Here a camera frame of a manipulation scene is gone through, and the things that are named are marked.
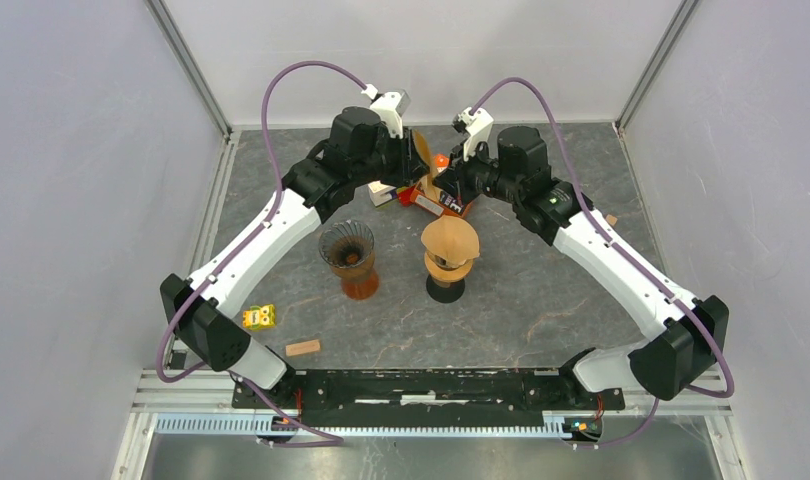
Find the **orange filter box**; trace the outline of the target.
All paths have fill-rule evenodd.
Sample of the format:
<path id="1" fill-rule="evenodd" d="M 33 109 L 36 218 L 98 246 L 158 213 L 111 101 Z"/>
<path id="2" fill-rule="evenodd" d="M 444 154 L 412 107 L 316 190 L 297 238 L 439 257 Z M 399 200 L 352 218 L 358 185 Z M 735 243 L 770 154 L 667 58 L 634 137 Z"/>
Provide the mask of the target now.
<path id="1" fill-rule="evenodd" d="M 471 210 L 473 202 L 465 204 L 432 183 L 432 180 L 442 173 L 449 163 L 446 155 L 434 155 L 430 161 L 429 173 L 414 186 L 409 201 L 435 216 L 449 215 L 465 218 Z"/>

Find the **clear ribbed glass dripper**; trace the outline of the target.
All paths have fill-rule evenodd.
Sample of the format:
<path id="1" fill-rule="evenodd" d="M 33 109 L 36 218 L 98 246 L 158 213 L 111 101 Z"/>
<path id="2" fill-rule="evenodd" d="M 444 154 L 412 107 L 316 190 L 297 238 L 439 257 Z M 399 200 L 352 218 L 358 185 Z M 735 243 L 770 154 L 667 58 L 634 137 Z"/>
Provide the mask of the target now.
<path id="1" fill-rule="evenodd" d="M 445 259 L 439 255 L 431 255 L 432 262 L 437 265 L 439 268 L 444 270 L 456 270 L 462 268 L 468 262 L 471 262 L 471 259 L 465 260 L 449 260 Z"/>

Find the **dark smoky glass dripper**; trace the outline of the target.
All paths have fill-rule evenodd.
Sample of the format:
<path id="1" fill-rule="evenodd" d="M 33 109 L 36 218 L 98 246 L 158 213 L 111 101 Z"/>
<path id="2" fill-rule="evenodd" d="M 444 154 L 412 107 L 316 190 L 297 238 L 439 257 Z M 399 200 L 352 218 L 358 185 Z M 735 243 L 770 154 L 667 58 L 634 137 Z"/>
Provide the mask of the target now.
<path id="1" fill-rule="evenodd" d="M 375 239 L 369 226 L 357 220 L 332 224 L 321 235 L 318 251 L 331 267 L 352 268 L 365 263 L 374 252 Z"/>

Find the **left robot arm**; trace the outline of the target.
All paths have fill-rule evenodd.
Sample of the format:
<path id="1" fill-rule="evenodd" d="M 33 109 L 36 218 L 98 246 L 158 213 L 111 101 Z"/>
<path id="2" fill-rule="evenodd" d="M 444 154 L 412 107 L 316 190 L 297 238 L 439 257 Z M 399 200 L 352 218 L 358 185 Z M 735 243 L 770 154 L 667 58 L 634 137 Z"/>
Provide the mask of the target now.
<path id="1" fill-rule="evenodd" d="M 379 181 L 414 185 L 429 171 L 425 138 L 405 127 L 394 135 L 364 107 L 338 114 L 326 138 L 282 177 L 263 210 L 206 265 L 159 287 L 167 337 L 180 338 L 216 372 L 229 371 L 257 386 L 271 407 L 295 394 L 288 364 L 236 324 L 234 316 L 267 273 L 294 245 L 350 203 L 358 188 Z"/>

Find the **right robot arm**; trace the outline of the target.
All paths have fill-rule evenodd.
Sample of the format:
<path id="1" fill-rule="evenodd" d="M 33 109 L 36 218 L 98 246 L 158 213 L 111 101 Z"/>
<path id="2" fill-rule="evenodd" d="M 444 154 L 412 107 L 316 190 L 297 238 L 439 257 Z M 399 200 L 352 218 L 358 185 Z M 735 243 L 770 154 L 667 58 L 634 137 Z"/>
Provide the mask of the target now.
<path id="1" fill-rule="evenodd" d="M 553 176 L 537 129 L 503 129 L 495 151 L 485 142 L 461 142 L 433 183 L 465 203 L 485 196 L 510 204 L 525 229 L 587 271 L 642 333 L 640 342 L 571 360 L 572 372 L 558 382 L 566 405 L 583 408 L 609 388 L 638 386 L 663 401 L 700 389 L 696 380 L 725 344 L 728 306 L 678 286 L 623 243 L 588 197 Z"/>

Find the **red toy block base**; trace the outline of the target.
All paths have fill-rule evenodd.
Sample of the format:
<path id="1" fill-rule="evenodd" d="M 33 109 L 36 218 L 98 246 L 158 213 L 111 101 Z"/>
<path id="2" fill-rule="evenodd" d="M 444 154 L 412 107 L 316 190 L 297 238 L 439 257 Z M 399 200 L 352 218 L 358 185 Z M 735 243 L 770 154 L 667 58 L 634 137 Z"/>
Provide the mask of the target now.
<path id="1" fill-rule="evenodd" d="M 413 204 L 412 195 L 414 188 L 401 188 L 397 190 L 397 200 L 403 207 L 409 207 Z"/>

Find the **white toy block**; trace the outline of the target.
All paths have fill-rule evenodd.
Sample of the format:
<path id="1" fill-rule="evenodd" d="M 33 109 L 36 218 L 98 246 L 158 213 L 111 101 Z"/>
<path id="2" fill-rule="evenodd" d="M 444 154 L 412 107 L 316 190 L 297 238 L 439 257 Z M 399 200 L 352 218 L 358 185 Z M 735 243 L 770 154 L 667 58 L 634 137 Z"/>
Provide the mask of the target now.
<path id="1" fill-rule="evenodd" d="M 375 181 L 367 185 L 369 198 L 375 208 L 398 199 L 397 188 Z"/>

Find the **amber glass flask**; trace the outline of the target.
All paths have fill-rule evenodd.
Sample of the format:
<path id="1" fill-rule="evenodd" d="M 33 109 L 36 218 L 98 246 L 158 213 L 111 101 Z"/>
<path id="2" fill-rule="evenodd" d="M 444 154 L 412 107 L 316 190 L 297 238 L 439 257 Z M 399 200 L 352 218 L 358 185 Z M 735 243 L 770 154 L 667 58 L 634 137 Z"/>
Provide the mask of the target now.
<path id="1" fill-rule="evenodd" d="M 379 276 L 375 270 L 362 279 L 341 279 L 343 293 L 350 299 L 360 301 L 372 297 L 379 287 Z"/>

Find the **small wooden plank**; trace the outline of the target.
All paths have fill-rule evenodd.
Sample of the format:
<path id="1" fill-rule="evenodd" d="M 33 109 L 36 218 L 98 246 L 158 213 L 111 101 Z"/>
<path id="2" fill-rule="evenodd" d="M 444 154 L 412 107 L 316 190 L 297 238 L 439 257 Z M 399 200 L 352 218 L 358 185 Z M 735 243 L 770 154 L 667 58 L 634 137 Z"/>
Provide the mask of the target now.
<path id="1" fill-rule="evenodd" d="M 288 357 L 315 354 L 319 353 L 321 350 L 322 344 L 319 339 L 292 343 L 285 346 L 285 354 Z"/>

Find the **yellow toy block figure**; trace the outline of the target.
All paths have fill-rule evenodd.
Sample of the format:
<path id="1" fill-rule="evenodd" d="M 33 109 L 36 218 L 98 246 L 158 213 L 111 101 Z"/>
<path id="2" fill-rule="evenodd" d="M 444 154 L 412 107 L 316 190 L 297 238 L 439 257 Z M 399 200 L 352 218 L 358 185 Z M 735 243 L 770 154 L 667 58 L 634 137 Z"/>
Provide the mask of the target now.
<path id="1" fill-rule="evenodd" d="M 241 325 L 251 331 L 275 327 L 277 325 L 275 306 L 273 304 L 250 306 L 242 313 Z"/>

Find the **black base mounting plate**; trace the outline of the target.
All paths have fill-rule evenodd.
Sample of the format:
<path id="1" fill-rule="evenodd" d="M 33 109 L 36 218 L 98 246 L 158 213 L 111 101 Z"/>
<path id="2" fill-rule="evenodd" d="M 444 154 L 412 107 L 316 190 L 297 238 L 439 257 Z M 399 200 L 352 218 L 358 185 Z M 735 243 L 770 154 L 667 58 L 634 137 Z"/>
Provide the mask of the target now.
<path id="1" fill-rule="evenodd" d="M 546 412 L 625 408 L 619 388 L 585 390 L 562 368 L 307 369 L 268 398 L 324 427 L 536 427 Z"/>

